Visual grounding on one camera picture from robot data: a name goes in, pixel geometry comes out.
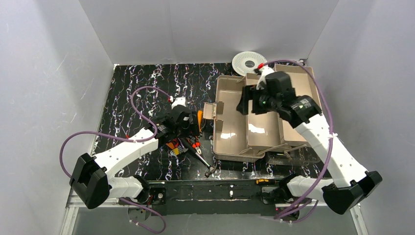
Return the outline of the black handle hammer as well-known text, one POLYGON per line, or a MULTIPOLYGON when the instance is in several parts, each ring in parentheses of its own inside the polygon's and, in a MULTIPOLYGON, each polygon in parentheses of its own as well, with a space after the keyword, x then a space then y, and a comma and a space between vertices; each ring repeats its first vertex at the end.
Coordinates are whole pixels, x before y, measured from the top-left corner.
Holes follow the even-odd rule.
POLYGON ((202 154, 202 156, 200 156, 195 151, 195 149, 192 147, 192 145, 189 142, 190 140, 192 140, 192 138, 179 138, 179 141, 183 145, 183 147, 186 148, 192 156, 199 159, 201 161, 201 163, 206 166, 207 171, 205 172, 205 177, 209 178, 213 173, 216 172, 217 163, 215 163, 214 165, 211 165, 210 163, 208 163, 207 160, 204 158, 203 154, 202 154))

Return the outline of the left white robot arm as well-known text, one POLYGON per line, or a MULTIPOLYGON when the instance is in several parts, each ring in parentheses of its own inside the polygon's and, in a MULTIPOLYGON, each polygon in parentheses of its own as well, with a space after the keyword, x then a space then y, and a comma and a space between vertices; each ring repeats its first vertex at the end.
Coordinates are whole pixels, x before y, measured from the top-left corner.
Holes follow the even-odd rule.
POLYGON ((95 156, 81 155, 69 184, 88 209, 95 209, 107 199, 136 198, 149 185, 140 176, 117 177, 131 162, 159 148, 174 146, 176 141, 199 135, 197 112, 183 105, 139 130, 134 136, 95 156))

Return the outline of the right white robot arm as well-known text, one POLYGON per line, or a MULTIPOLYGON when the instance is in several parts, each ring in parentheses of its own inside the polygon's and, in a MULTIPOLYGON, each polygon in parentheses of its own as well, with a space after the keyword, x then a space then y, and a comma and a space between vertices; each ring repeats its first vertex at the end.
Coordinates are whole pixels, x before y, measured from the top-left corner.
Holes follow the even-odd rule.
POLYGON ((306 199, 325 202, 337 214, 344 214, 367 198, 382 182, 377 171, 368 171, 358 163, 339 140, 332 128, 330 115, 324 115, 320 106, 308 95, 298 96, 290 76, 282 71, 262 72, 255 85, 242 88, 236 107, 243 115, 276 112, 300 134, 324 162, 322 173, 330 179, 288 176, 278 184, 278 192, 295 202, 277 215, 284 217, 294 212, 306 199))

